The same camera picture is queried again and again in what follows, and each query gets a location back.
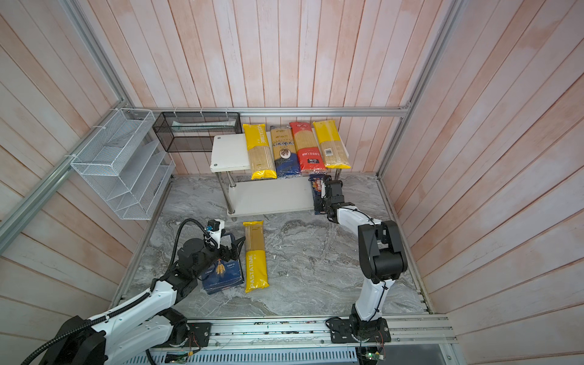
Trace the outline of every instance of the shelf top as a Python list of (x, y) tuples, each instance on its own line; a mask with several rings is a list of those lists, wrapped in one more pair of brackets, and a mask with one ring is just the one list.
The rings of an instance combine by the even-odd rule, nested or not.
[[(272, 145), (272, 134), (266, 132), (268, 145)], [(213, 138), (211, 172), (249, 170), (248, 147), (245, 134), (222, 134)]]

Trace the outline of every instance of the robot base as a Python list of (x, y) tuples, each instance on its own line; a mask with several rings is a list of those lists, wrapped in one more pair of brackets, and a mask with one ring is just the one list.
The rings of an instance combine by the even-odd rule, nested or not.
[(354, 304), (348, 319), (331, 318), (326, 325), (331, 330), (332, 343), (391, 342), (387, 321), (383, 318), (369, 322), (361, 320)]
[(209, 345), (209, 336), (211, 334), (210, 322), (187, 323), (185, 316), (174, 308), (168, 308), (160, 312), (159, 315), (163, 315), (169, 319), (173, 329), (168, 341), (154, 347), (176, 347), (180, 343), (188, 346), (190, 338), (193, 338), (197, 343), (192, 343), (191, 345), (193, 347), (198, 345), (200, 348), (203, 348)]

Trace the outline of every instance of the gray marble surface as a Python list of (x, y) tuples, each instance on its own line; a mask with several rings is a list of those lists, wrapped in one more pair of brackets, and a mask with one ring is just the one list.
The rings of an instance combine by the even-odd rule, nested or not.
[[(389, 218), (375, 176), (345, 174), (341, 178), (346, 201), (375, 218)], [(178, 225), (188, 217), (203, 224), (212, 218), (222, 218), (225, 229), (236, 238), (244, 236), (243, 221), (263, 220), (270, 284), (269, 288), (248, 294), (243, 284), (212, 295), (207, 295), (199, 284), (175, 306), (188, 318), (348, 315), (359, 297), (364, 277), (359, 268), (357, 238), (346, 228), (312, 211), (238, 217), (238, 221), (232, 222), (227, 218), (216, 177), (188, 176), (174, 180), (125, 298), (141, 292), (150, 286), (153, 277), (164, 273)], [(179, 247), (192, 237), (201, 237), (201, 231), (185, 226)], [(241, 253), (243, 266), (244, 258), (245, 250)], [(424, 309), (412, 276), (405, 272), (390, 288), (383, 313)]]

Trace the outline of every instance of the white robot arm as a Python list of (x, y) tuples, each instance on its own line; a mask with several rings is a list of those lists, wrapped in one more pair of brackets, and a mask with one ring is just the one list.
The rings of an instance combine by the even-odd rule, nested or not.
[(345, 203), (343, 182), (326, 180), (322, 188), (320, 211), (330, 222), (355, 234), (359, 243), (359, 264), (365, 275), (359, 299), (349, 319), (331, 318), (327, 326), (334, 343), (375, 340), (389, 342), (390, 334), (381, 308), (389, 288), (408, 268), (401, 236), (394, 221), (380, 221)]
[[(328, 220), (357, 236), (359, 263), (365, 275), (361, 295), (349, 319), (336, 317), (326, 322), (331, 329), (331, 340), (333, 343), (389, 342), (381, 307), (389, 288), (408, 267), (397, 225), (371, 218), (352, 203), (345, 203), (340, 180), (325, 181), (322, 192), (320, 208)], [(175, 261), (178, 236), (188, 222), (203, 230), (203, 239), (187, 240), (178, 250)], [(184, 220), (168, 270), (153, 280), (149, 289), (89, 319), (69, 319), (53, 340), (35, 350), (22, 365), (30, 364), (45, 350), (41, 365), (117, 365), (162, 343), (184, 345), (191, 329), (186, 318), (171, 307), (193, 291), (197, 278), (218, 259), (229, 261), (239, 257), (245, 237), (232, 242), (231, 247), (222, 245), (224, 227), (222, 220), (210, 220), (206, 227), (191, 218)]]
[[(188, 222), (203, 230), (203, 239), (188, 239), (177, 252), (180, 232)], [(184, 345), (192, 330), (186, 318), (171, 307), (197, 287), (198, 277), (217, 260), (237, 260), (245, 242), (242, 237), (230, 246), (222, 245), (224, 227), (223, 220), (210, 220), (206, 227), (191, 218), (184, 220), (175, 239), (171, 264), (164, 275), (152, 281), (149, 289), (91, 318), (75, 316), (67, 320), (53, 340), (35, 350), (22, 364), (30, 364), (46, 350), (42, 365), (118, 365), (156, 345)]]

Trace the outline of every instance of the pink wood paneling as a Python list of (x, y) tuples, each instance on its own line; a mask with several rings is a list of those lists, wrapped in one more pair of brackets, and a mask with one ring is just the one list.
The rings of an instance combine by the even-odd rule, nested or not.
[(495, 1), (473, 33), (479, 6), (383, 181), (469, 364), (579, 363), (584, 1)]
[[(84, 1), (81, 4), (91, 8)], [(100, 16), (110, 11), (106, 2), (96, 8)], [(155, 20), (151, 7), (140, 11), (146, 21)], [(116, 16), (136, 19), (133, 12)], [(115, 19), (111, 12), (106, 18)], [(133, 24), (136, 27), (124, 31), (138, 40), (141, 28)], [(142, 38), (144, 44), (165, 46), (160, 28), (147, 30), (150, 37)], [(107, 31), (110, 36), (121, 35), (119, 29), (116, 33), (107, 27)], [(96, 35), (107, 37), (103, 31)], [(113, 54), (109, 43), (105, 49)], [(126, 51), (120, 58), (133, 58), (129, 48)], [(163, 61), (172, 66), (167, 56), (164, 51), (154, 54), (154, 59), (159, 65)], [(117, 56), (112, 63), (121, 66)], [(1, 3), (0, 65), (0, 219), (4, 220), (118, 100), (56, 1)], [(124, 86), (131, 86), (128, 74), (121, 70)], [(130, 75), (142, 78), (138, 68), (135, 71)], [(174, 66), (168, 71), (176, 73)], [(176, 88), (176, 93), (183, 93), (182, 88)], [(138, 95), (148, 100), (146, 94), (149, 89), (139, 93), (133, 86), (130, 89), (137, 100)], [(6, 309), (0, 314), (4, 324), (0, 347), (7, 349), (8, 343), (22, 349), (8, 361), (20, 363), (26, 357), (31, 345), (28, 338), (52, 338), (67, 318), (87, 318), (105, 310), (143, 232), (135, 221), (118, 219), (78, 175), (66, 181), (0, 259), (0, 297)], [(41, 321), (39, 316), (57, 320)]]
[[(411, 97), (450, 4), (81, 0), (134, 103), (168, 108), (185, 102), (203, 107), (399, 106)], [(290, 121), (250, 120), (268, 126)], [(338, 118), (352, 171), (378, 169), (398, 122)], [(180, 158), (179, 173), (201, 172), (202, 155)]]

